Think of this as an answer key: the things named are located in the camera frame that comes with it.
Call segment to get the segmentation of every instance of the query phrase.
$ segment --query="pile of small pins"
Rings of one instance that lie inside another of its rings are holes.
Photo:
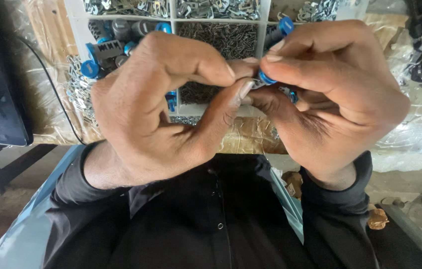
[[[256,24],[182,22],[178,35],[206,42],[226,60],[253,57],[257,42]]]
[[[178,35],[200,40],[215,47],[226,60],[254,57],[256,24],[183,22]],[[188,82],[179,89],[183,104],[208,104],[221,87]]]
[[[169,0],[83,0],[91,15],[138,15],[169,18]]]
[[[178,18],[259,20],[260,0],[178,0]]]

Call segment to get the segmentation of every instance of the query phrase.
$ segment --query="knuckle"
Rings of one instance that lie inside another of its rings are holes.
[[[143,46],[148,52],[158,53],[163,42],[163,33],[159,31],[152,31],[151,33],[144,36],[140,41],[140,45]]]

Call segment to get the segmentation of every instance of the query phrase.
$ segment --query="right hand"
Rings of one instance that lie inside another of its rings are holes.
[[[327,103],[298,109],[276,86],[248,94],[274,123],[289,155],[327,185],[353,168],[353,160],[409,109],[378,40],[362,21],[299,26],[268,52],[261,69],[274,80],[302,88],[299,94],[311,91],[306,95]]]

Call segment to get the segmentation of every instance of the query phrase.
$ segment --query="left hand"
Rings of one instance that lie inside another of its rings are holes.
[[[101,151],[106,157],[95,157],[122,172],[108,176],[113,182],[94,181],[90,175],[100,169],[93,167],[99,162],[92,162],[85,167],[90,184],[101,189],[141,185],[210,160],[252,86],[252,80],[243,77],[253,76],[258,68],[255,59],[230,65],[206,43],[174,34],[148,34],[122,67],[92,88],[96,120],[112,147]],[[226,88],[196,126],[172,124],[164,96],[188,81]]]

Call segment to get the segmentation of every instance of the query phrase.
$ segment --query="blue cap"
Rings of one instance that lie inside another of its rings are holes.
[[[264,72],[260,69],[259,69],[259,77],[261,78],[262,81],[264,81],[268,85],[274,84],[277,82],[276,80],[273,80],[272,78],[266,76],[266,74],[264,74]]]
[[[168,109],[171,112],[174,112],[175,106],[178,102],[177,93],[175,91],[169,91],[169,92],[166,93],[165,98],[166,98],[166,102],[168,103]]]
[[[90,56],[90,58],[93,60],[93,62],[95,62],[95,64],[98,64],[98,58],[96,58],[95,48],[93,47],[93,44],[86,43],[85,46],[88,49],[88,55]]]
[[[103,42],[107,42],[107,41],[111,41],[111,40],[112,40],[111,36],[104,36],[104,37],[98,39],[96,42],[99,44],[99,43],[103,43]]]
[[[98,73],[100,72],[100,66],[98,64],[95,64],[92,60],[84,61],[81,64],[81,73],[83,76],[89,77],[89,78],[95,78],[98,76]]]
[[[165,32],[167,34],[171,34],[172,30],[171,30],[171,26],[169,24],[167,24],[166,22],[160,22],[156,25],[156,28],[154,28],[155,31],[161,31],[161,32]]]
[[[134,47],[136,47],[136,43],[135,42],[133,42],[133,41],[130,41],[130,42],[128,42],[128,43],[126,43],[126,45],[124,46],[124,54],[127,54],[126,52],[129,50],[129,49],[133,49]]]
[[[291,102],[296,104],[299,101],[299,97],[295,91],[291,92]]]
[[[292,33],[292,31],[294,31],[294,23],[292,22],[292,19],[287,16],[280,19],[279,29],[284,36]]]

